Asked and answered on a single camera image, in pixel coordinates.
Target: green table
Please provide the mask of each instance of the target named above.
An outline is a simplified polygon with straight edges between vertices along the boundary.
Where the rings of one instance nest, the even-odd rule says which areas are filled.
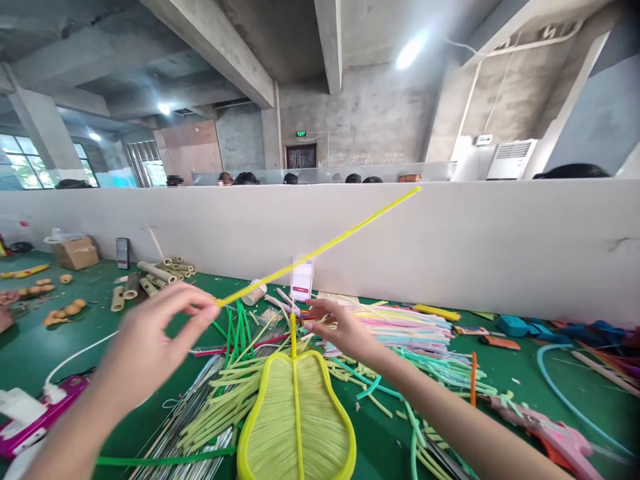
[[[40,252],[0,259],[0,271],[20,270],[40,263],[51,263],[52,267],[24,279],[0,280],[2,289],[29,287],[34,285],[36,280],[43,278],[51,278],[56,285],[47,301],[39,304],[38,309],[31,309],[18,318],[16,326],[0,335],[0,389],[20,387],[34,396],[41,393],[46,376],[58,363],[116,330],[122,313],[112,313],[109,310],[111,292],[113,280],[124,274],[116,268],[115,262],[103,261],[88,269],[73,272],[73,282],[62,285],[58,282],[58,277],[68,271],[55,266],[52,256]],[[195,279],[196,286],[216,297],[226,296],[247,284],[246,281],[238,279],[204,274],[198,274]],[[269,286],[269,293],[276,296],[273,286]],[[88,307],[74,318],[73,323],[64,323],[55,329],[47,329],[43,325],[43,320],[50,310],[60,309],[76,298],[97,303],[88,304]],[[125,312],[143,298],[144,294],[136,300],[128,301]],[[29,304],[38,305],[35,301],[30,301]],[[261,313],[267,305],[261,301],[256,307],[257,313]],[[460,313],[460,325],[484,326],[489,330],[496,330],[494,324],[486,319],[466,311]],[[179,316],[169,327],[168,334],[176,334],[186,319],[183,315]],[[222,342],[220,334],[214,328],[210,328],[202,336],[199,344],[214,346]],[[548,388],[535,361],[535,352],[539,346],[529,339],[518,339],[517,342],[522,351],[482,345],[476,337],[458,337],[452,340],[450,349],[462,353],[475,350],[480,367],[488,374],[485,382],[500,392],[511,390],[515,394],[516,402],[526,402],[531,408],[544,413],[552,420],[564,421],[577,428],[590,442],[608,447],[604,440],[584,426]],[[56,378],[82,372],[98,364],[108,343],[104,342],[69,362],[56,374]],[[578,364],[567,352],[550,352],[546,355],[546,360],[550,376],[567,398],[602,430],[622,444],[630,445],[633,430],[627,428],[627,419],[637,406],[637,400],[597,373]],[[167,399],[177,398],[178,394],[184,392],[204,362],[202,358],[189,357],[158,392],[116,428],[106,443],[103,454],[114,457],[142,456],[146,452],[146,448],[143,450],[144,444],[167,415],[168,410],[162,408],[162,403]],[[352,418],[357,436],[358,458],[354,478],[410,478],[411,429],[408,422],[398,417],[394,417],[393,420],[387,418],[367,399],[359,402],[361,408],[356,413],[355,395],[359,392],[358,387],[335,379],[333,386]],[[377,398],[392,412],[403,411],[400,402],[394,398],[383,393],[378,393]],[[591,462],[605,478],[618,478],[623,471],[620,464],[602,455],[595,454]],[[224,460],[218,477],[235,478],[234,463]],[[7,466],[6,461],[0,460],[0,475],[4,474]],[[431,478],[422,465],[419,464],[418,470],[422,478]],[[95,478],[120,478],[122,474],[122,468],[100,467],[96,470]]]

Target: pink tool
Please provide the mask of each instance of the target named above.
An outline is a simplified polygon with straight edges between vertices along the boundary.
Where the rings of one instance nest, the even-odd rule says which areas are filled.
[[[43,410],[44,413],[34,418],[32,422],[24,424],[18,419],[14,419],[4,425],[0,425],[0,457],[13,459],[20,452],[44,437],[56,420],[68,410],[88,385],[89,380],[87,378],[73,375],[58,385],[66,393],[66,396],[58,403],[46,403],[47,399],[45,397],[39,400],[44,406],[44,409],[42,407],[39,409],[40,411]],[[36,403],[37,401],[31,397],[31,402]]]
[[[504,405],[500,397],[490,397],[491,406],[502,418],[515,425],[520,425],[540,439],[547,456],[557,465],[570,470],[578,480],[604,480],[586,457],[591,456],[593,450],[578,430],[562,422],[552,422],[542,413],[514,405],[522,414],[520,417],[510,405]]]

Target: metal grate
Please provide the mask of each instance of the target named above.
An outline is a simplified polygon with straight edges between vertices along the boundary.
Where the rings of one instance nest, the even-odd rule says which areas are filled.
[[[157,187],[167,184],[165,168],[155,140],[129,143],[127,153],[139,187]]]
[[[495,158],[497,160],[504,160],[510,158],[525,158],[529,153],[533,142],[514,142],[514,143],[502,143],[498,145],[498,150],[495,152]]]

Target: wooden panel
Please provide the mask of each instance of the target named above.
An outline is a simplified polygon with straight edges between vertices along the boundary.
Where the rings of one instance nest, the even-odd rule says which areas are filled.
[[[222,158],[215,122],[177,125],[153,132],[167,175],[180,175],[193,185],[192,172],[220,172]]]
[[[8,242],[28,239],[42,249],[52,227],[78,229],[93,235],[107,258],[115,255],[116,237],[129,237],[134,256],[157,261],[150,229],[162,255],[182,255],[202,272],[252,279],[413,186],[0,192],[0,203],[3,234],[12,230],[4,224],[29,222],[22,229],[27,238],[7,234]],[[547,319],[640,323],[640,180],[422,186],[420,194],[318,258],[314,286]]]

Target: orange straw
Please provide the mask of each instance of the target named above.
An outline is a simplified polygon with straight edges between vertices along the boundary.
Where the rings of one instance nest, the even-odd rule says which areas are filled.
[[[478,357],[473,352],[473,364],[471,366],[471,405],[475,407],[475,373],[478,370]]]

